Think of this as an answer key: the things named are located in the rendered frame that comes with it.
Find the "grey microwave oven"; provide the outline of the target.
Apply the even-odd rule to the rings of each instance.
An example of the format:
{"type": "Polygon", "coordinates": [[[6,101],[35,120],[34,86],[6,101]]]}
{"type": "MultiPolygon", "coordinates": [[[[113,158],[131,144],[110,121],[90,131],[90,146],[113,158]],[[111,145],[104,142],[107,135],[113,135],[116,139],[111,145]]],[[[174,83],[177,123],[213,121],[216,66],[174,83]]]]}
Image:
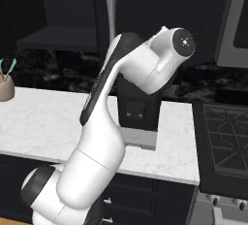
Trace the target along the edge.
{"type": "MultiPolygon", "coordinates": [[[[226,0],[214,53],[215,62],[219,67],[248,69],[248,46],[238,48],[234,45],[234,38],[239,29],[238,24],[245,5],[245,0],[226,0]]],[[[248,22],[242,35],[248,42],[248,22]]]]}

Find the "beige utensil pot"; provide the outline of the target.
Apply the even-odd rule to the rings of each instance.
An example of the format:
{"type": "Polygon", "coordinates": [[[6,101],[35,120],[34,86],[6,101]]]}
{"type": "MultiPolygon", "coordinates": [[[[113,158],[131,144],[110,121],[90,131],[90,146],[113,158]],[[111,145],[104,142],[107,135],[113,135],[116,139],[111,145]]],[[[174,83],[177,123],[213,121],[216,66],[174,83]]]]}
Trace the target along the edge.
{"type": "Polygon", "coordinates": [[[11,76],[4,82],[0,81],[0,102],[10,101],[15,97],[15,84],[11,76]]]}

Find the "black wall cabinet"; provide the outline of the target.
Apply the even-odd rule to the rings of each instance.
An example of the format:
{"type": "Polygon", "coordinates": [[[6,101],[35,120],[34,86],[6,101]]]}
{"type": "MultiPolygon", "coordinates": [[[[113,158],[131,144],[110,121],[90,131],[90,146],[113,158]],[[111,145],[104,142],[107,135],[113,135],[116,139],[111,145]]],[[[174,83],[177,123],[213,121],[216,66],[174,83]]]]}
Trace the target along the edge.
{"type": "Polygon", "coordinates": [[[14,45],[95,52],[93,0],[3,0],[14,45]]]}

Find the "grey oven with knobs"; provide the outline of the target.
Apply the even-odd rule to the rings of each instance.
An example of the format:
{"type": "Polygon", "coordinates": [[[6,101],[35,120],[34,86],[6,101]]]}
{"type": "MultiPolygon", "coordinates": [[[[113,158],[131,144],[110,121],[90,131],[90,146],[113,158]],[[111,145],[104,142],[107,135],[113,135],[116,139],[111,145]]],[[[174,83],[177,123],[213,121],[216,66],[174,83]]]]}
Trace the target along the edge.
{"type": "Polygon", "coordinates": [[[198,192],[189,225],[248,225],[248,201],[198,192]]]}

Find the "black base cupboards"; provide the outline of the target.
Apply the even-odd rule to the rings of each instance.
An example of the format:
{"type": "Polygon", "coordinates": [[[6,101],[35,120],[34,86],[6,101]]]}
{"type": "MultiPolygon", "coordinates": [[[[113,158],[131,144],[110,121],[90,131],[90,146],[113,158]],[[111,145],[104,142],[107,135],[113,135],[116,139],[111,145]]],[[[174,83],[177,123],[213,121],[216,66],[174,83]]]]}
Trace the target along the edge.
{"type": "MultiPolygon", "coordinates": [[[[43,163],[0,154],[0,216],[32,222],[32,210],[20,199],[25,177],[43,163]]],[[[188,225],[195,187],[154,178],[117,174],[103,193],[102,225],[188,225]]]]}

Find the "black gas hob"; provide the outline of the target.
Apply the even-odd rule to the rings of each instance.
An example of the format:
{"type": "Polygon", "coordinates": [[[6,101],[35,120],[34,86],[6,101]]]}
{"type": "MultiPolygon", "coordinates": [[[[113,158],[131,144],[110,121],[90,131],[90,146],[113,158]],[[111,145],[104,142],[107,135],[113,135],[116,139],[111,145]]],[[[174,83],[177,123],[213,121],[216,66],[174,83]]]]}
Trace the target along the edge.
{"type": "Polygon", "coordinates": [[[192,104],[200,190],[248,200],[248,107],[192,104]]]}

